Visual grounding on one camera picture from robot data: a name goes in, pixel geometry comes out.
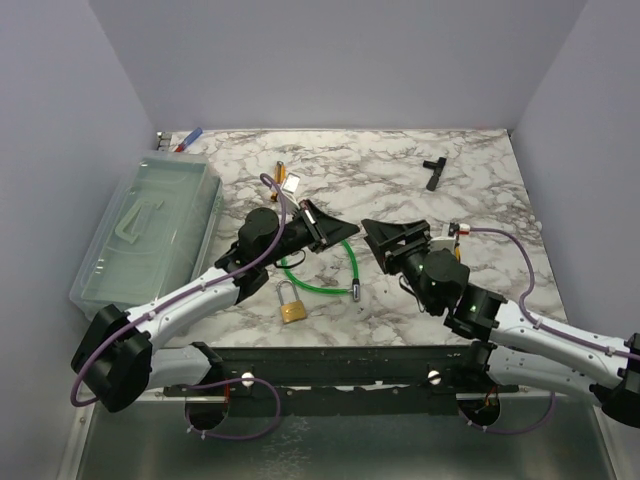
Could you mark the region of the green cable lock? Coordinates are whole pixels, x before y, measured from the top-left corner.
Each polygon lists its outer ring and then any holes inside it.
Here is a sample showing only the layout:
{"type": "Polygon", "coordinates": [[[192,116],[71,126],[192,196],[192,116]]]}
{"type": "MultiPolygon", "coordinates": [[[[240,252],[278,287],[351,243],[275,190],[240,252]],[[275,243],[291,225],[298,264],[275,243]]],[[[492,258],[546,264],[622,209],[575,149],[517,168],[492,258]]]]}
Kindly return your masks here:
{"type": "Polygon", "coordinates": [[[295,252],[295,255],[302,255],[302,259],[300,261],[289,264],[287,258],[284,258],[276,264],[276,267],[283,269],[287,280],[295,287],[301,288],[304,291],[325,296],[349,296],[353,302],[358,303],[361,301],[362,297],[358,260],[348,241],[343,240],[341,245],[346,251],[351,268],[351,283],[348,287],[339,286],[338,282],[334,278],[329,278],[324,273],[316,273],[314,275],[314,279],[321,280],[322,284],[309,283],[296,276],[293,273],[293,269],[300,266],[306,259],[306,253],[304,251],[295,252]]]}

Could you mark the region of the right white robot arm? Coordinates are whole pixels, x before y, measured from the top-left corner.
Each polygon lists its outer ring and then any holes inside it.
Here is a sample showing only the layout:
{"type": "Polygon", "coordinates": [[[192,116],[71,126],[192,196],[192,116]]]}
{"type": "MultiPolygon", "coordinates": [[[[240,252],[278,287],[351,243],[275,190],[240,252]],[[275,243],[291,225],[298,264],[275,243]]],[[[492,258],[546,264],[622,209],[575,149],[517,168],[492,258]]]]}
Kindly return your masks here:
{"type": "Polygon", "coordinates": [[[445,237],[432,237],[425,221],[365,219],[362,225],[382,272],[399,276],[422,311],[471,341],[475,358],[459,370],[467,389],[480,392],[494,383],[574,394],[638,427],[638,335],[607,336],[531,313],[526,299],[535,288],[533,272],[517,301],[472,284],[456,254],[460,237],[474,231],[467,224],[450,224],[445,237]]]}

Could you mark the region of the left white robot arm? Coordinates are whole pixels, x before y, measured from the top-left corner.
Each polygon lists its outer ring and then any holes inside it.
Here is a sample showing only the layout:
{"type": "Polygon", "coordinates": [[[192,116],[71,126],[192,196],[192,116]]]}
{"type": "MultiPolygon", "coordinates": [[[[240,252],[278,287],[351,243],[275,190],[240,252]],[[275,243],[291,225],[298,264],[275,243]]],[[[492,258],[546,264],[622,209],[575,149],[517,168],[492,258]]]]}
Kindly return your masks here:
{"type": "Polygon", "coordinates": [[[230,249],[192,282],[128,310],[100,309],[71,360],[76,382],[109,412],[125,409],[150,388],[153,357],[180,330],[253,296],[282,258],[322,252],[358,231],[309,200],[291,220],[266,207],[251,210],[230,249]]]}

